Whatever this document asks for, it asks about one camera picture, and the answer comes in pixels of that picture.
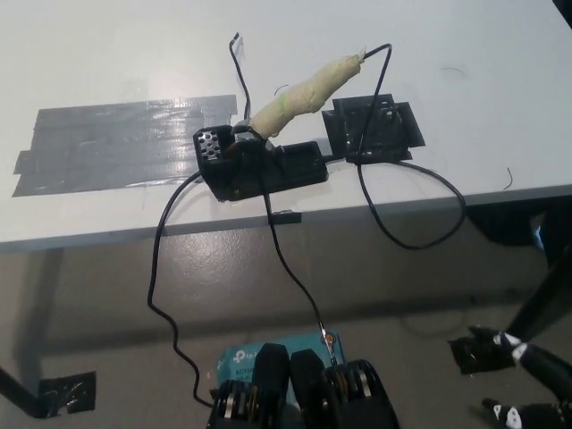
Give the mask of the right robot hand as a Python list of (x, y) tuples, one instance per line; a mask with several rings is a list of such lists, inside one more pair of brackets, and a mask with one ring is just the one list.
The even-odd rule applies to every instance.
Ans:
[(569, 428), (571, 426), (571, 365), (546, 349), (503, 331), (471, 326), (469, 331), (524, 368), (557, 399), (555, 403), (504, 405), (484, 399), (482, 406), (499, 428)]

